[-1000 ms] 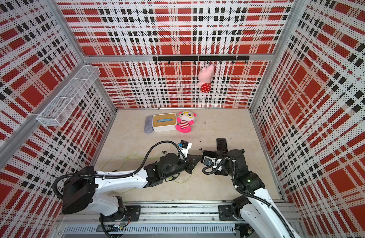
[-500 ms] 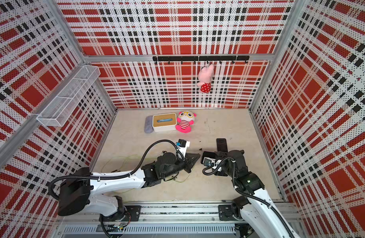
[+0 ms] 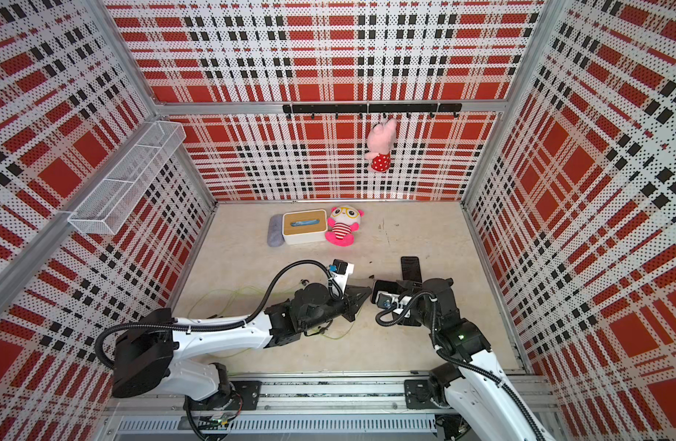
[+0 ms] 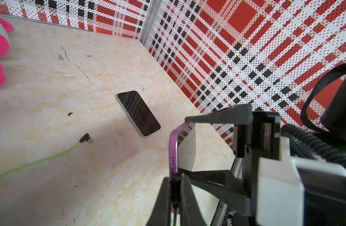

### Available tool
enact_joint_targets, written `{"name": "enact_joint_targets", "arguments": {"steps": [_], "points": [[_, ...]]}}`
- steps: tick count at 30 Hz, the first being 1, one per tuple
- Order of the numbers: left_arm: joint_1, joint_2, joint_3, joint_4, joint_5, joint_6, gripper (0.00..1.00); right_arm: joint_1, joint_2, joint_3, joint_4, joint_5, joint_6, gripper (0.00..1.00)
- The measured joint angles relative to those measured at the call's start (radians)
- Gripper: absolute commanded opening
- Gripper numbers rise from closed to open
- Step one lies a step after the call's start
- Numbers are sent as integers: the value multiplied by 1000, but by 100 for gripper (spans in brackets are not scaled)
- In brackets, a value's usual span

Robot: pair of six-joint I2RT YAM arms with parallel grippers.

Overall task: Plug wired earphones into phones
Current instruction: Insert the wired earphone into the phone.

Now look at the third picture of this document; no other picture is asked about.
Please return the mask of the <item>white-edged smartphone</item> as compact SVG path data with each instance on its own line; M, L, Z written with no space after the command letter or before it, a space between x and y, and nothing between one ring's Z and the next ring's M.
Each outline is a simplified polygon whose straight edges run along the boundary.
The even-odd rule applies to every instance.
M422 283L422 270L419 257L400 257L402 279Z

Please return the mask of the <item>purple-edged smartphone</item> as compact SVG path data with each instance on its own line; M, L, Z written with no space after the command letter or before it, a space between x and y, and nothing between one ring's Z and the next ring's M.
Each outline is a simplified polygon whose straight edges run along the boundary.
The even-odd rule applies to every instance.
M400 285L396 281L376 279L373 287L371 302L378 305L378 300L381 294L398 295L400 292Z

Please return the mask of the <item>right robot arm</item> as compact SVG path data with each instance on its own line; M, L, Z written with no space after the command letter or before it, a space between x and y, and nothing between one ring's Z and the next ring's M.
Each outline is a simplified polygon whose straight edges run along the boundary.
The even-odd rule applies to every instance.
M433 401L464 417L481 440L552 440L504 373L479 327L464 318L453 279L376 281L373 303L382 327L418 323L444 364L429 382Z

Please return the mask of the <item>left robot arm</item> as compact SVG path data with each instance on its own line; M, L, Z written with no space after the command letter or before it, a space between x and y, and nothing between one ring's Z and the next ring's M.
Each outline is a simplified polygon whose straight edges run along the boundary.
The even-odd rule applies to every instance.
M354 265L336 260L324 266L316 260L291 263L283 276L299 266L315 266L324 283L308 283L293 298L269 305L280 277L274 277L258 307L249 315L212 319L178 318L168 308L149 313L135 323L102 331L94 342L95 356L113 372L117 399L145 394L183 395L203 408L227 402L233 395L227 368L204 365L200 356L235 349L266 349L318 336L338 318L352 323L372 290L350 284Z

